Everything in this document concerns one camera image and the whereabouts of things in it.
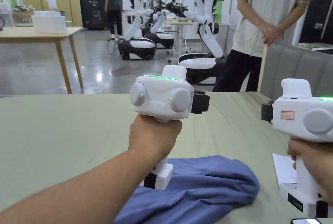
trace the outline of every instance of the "white box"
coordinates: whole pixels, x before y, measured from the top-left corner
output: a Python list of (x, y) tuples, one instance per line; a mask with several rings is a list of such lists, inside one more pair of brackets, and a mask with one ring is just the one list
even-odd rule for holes
[(67, 32), (66, 19), (60, 12), (36, 11), (31, 19), (36, 32), (51, 34)]

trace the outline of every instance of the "black pants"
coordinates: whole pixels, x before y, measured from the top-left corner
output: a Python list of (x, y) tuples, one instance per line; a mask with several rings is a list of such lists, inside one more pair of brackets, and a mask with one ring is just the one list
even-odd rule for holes
[(213, 92), (239, 92), (249, 73), (250, 77), (246, 90), (257, 91), (261, 60), (260, 57), (249, 56), (232, 50), (216, 81)]
[(114, 22), (117, 25), (117, 33), (123, 35), (123, 16), (121, 10), (108, 10), (109, 29), (114, 34)]

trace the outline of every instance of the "gray cushion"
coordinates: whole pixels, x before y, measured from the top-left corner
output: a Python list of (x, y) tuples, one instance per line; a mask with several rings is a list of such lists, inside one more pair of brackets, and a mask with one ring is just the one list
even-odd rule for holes
[(313, 96), (333, 96), (333, 56), (282, 44), (269, 46), (261, 93), (276, 100), (282, 96), (281, 81), (305, 79)]

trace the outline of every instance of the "human hand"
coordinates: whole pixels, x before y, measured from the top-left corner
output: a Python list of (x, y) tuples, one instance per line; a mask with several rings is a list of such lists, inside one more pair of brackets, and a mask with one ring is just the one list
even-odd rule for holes
[(333, 144), (291, 139), (288, 154), (296, 161), (301, 156), (306, 169), (319, 185), (319, 193), (324, 201), (333, 205)]
[(264, 44), (270, 46), (281, 37), (282, 33), (283, 31), (279, 27), (269, 30), (266, 34), (264, 34)]
[(265, 21), (262, 21), (259, 24), (258, 28), (264, 35), (266, 35), (269, 31), (274, 30), (276, 27), (270, 23), (266, 23)]
[(161, 161), (171, 152), (181, 128), (181, 121), (160, 124), (151, 116), (138, 115), (130, 126), (128, 150), (148, 151)]

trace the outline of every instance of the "black cabinet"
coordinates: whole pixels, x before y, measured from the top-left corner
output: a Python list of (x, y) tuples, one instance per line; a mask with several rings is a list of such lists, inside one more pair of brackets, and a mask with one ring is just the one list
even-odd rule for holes
[(310, 1), (301, 33), (301, 43), (333, 44), (332, 5), (332, 0)]
[(88, 29), (108, 29), (105, 0), (80, 0), (83, 27)]

